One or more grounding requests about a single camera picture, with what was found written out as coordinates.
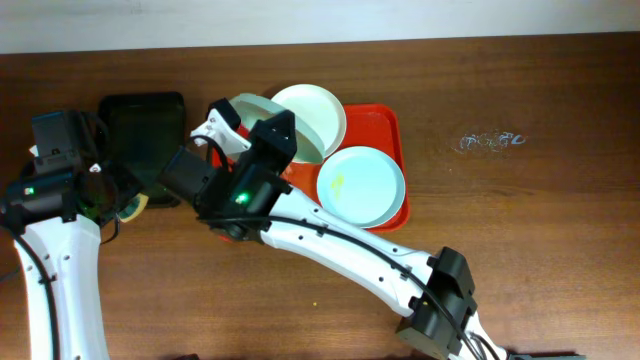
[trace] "white scribble on table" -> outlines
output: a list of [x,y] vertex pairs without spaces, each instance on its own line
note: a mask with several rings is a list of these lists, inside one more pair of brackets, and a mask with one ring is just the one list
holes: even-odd
[[470,151],[492,151],[492,152],[501,152],[506,149],[508,146],[517,146],[522,145],[527,141],[527,139],[522,135],[514,135],[510,132],[486,132],[480,135],[476,134],[465,134],[460,142],[458,143],[458,148],[453,148],[453,150],[464,154]]

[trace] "white plate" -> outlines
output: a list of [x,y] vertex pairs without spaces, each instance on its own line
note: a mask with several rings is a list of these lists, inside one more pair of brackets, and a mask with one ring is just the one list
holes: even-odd
[[320,169],[318,198],[330,213],[362,228],[382,225],[400,210],[406,187],[402,170],[380,150],[340,150]]
[[336,151],[344,140],[347,115],[340,101],[328,90],[316,85],[293,85],[271,100],[304,119],[322,139],[325,157]]
[[[240,94],[230,101],[236,110],[242,125],[251,130],[258,120],[267,120],[285,109],[280,104],[254,94]],[[296,143],[298,151],[293,162],[322,164],[324,161],[324,143],[320,136],[307,125],[306,121],[296,116]]]

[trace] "green light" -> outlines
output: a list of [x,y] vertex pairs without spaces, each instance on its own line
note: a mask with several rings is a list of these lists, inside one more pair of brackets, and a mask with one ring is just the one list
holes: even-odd
[[248,201],[249,201],[249,194],[247,193],[241,193],[236,198],[236,204],[242,205],[242,204],[246,204]]

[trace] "red plastic tray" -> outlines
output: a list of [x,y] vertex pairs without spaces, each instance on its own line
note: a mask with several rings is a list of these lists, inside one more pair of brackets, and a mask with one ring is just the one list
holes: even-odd
[[[378,149],[395,160],[404,174],[398,118],[393,111],[381,104],[345,105],[344,110],[347,114],[347,133],[336,151],[352,146]],[[318,202],[316,179],[321,167],[322,165],[292,163],[285,171],[284,178]],[[367,230],[377,233],[397,230],[407,223],[409,212],[409,195],[406,192],[400,211],[391,220]]]

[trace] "white wall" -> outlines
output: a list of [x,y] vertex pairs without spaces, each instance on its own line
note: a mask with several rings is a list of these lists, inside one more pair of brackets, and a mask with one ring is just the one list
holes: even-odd
[[0,53],[640,30],[640,0],[0,0]]

